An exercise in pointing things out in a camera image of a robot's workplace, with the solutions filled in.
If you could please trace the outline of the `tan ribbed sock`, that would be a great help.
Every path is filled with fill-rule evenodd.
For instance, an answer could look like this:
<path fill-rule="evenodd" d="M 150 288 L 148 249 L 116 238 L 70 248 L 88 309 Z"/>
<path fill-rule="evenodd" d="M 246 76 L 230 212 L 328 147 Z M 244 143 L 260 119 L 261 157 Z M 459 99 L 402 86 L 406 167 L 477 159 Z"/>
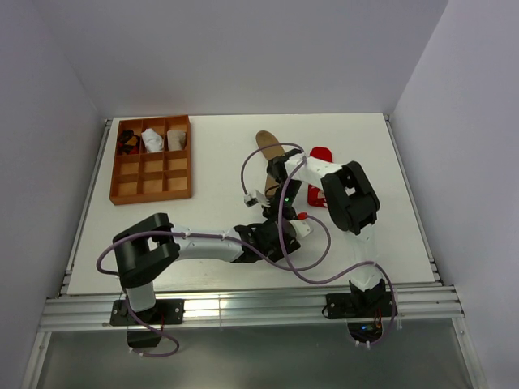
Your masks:
<path fill-rule="evenodd" d="M 275 135 L 266 130 L 259 131 L 255 136 L 255 140 L 258 148 L 261 148 L 261 152 L 267 162 L 276 156 L 282 156 L 285 153 L 283 146 L 279 144 Z M 276 180 L 267 174 L 264 190 L 265 196 L 267 198 L 274 196 L 277 187 L 278 183 Z"/>

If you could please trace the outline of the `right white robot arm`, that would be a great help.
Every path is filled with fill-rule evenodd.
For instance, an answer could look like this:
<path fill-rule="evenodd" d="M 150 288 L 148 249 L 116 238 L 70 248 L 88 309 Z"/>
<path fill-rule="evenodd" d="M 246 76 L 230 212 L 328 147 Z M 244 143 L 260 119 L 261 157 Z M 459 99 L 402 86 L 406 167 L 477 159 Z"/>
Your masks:
<path fill-rule="evenodd" d="M 372 226 L 377 220 L 380 201 L 362 166 L 356 161 L 339 165 L 294 149 L 270 159 L 267 173 L 280 186 L 270 200 L 280 229 L 297 217 L 292 202 L 302 183 L 323 192 L 332 222 L 356 244 L 352 265 L 320 283 L 327 284 L 349 274 L 353 311 L 362 316 L 371 314 L 380 303 L 378 296 L 385 293 L 390 281 L 371 253 L 374 249 Z"/>

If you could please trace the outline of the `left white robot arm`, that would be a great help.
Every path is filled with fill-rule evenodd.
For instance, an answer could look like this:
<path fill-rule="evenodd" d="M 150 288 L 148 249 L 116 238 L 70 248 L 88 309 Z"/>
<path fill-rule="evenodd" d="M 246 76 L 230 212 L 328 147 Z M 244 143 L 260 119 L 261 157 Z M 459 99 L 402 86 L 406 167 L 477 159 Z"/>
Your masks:
<path fill-rule="evenodd" d="M 279 241 L 277 222 L 236 225 L 229 230 L 196 231 L 176 227 L 165 213 L 156 213 L 113 238 L 118 276 L 129 302 L 129 315 L 150 323 L 158 313 L 153 281 L 173 262 L 215 259 L 226 263 L 276 263 L 283 253 L 301 245 L 290 227 Z"/>

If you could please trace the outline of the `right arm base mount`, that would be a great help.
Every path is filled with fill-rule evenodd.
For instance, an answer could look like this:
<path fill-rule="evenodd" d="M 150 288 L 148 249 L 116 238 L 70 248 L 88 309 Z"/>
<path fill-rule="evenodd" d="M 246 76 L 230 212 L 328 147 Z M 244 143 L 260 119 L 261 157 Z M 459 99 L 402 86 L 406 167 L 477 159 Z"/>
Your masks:
<path fill-rule="evenodd" d="M 355 346 L 371 348 L 386 334 L 384 320 L 388 320 L 389 329 L 398 316 L 396 298 L 387 287 L 383 279 L 366 290 L 350 282 L 349 292 L 329 293 L 325 296 L 321 314 L 327 320 L 344 319 Z"/>

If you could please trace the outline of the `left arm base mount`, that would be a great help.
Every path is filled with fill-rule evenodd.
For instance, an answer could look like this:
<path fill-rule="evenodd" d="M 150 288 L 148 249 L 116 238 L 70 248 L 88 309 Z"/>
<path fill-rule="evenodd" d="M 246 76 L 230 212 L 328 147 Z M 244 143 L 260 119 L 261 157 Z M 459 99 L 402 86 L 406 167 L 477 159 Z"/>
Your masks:
<path fill-rule="evenodd" d="M 184 314 L 183 299 L 159 299 L 155 306 L 141 312 L 135 312 L 135 316 L 149 326 L 158 326 L 158 331 L 163 331 L 166 325 L 179 325 Z M 112 306 L 109 319 L 111 327 L 133 327 L 140 325 L 129 311 L 129 304 L 125 299 L 116 300 Z M 161 342 L 162 336 L 142 326 L 142 330 L 127 330 L 127 344 L 130 348 L 147 351 L 155 348 Z"/>

